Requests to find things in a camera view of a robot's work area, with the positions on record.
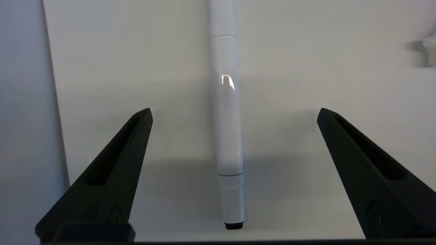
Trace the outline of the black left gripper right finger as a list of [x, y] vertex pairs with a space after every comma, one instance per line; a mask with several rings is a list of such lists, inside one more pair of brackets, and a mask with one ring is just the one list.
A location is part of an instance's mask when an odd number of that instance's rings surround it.
[[349, 121], [322, 108], [317, 124], [367, 239], [434, 239], [436, 194]]

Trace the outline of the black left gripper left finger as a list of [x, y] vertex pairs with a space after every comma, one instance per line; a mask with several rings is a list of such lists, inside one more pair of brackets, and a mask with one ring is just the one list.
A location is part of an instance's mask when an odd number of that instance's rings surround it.
[[135, 113], [35, 227], [40, 243], [128, 243], [129, 217], [153, 125]]

